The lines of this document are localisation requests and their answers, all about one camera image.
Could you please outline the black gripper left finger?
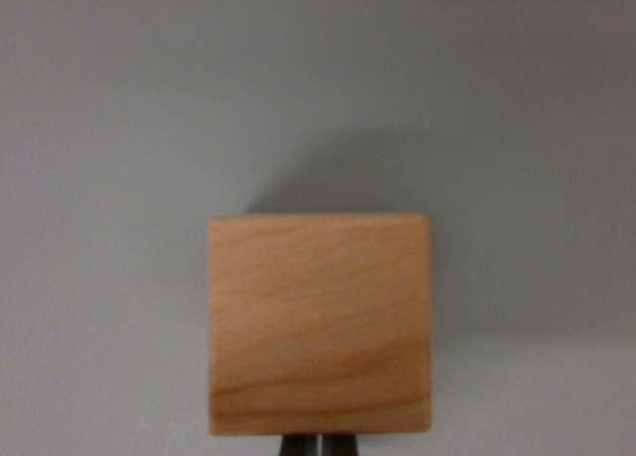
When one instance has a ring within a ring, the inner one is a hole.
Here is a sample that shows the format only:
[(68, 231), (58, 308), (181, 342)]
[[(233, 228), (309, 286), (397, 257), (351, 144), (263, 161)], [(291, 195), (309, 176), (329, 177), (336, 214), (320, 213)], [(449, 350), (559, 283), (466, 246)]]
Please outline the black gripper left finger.
[(279, 447), (279, 456), (317, 456), (319, 453), (319, 435), (283, 435)]

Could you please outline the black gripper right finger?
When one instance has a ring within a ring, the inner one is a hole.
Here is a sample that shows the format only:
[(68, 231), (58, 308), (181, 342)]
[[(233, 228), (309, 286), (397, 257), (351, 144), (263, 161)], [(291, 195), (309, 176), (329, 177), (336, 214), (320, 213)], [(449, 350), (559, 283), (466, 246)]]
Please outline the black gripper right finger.
[(323, 456), (358, 456), (359, 449), (355, 434), (323, 434)]

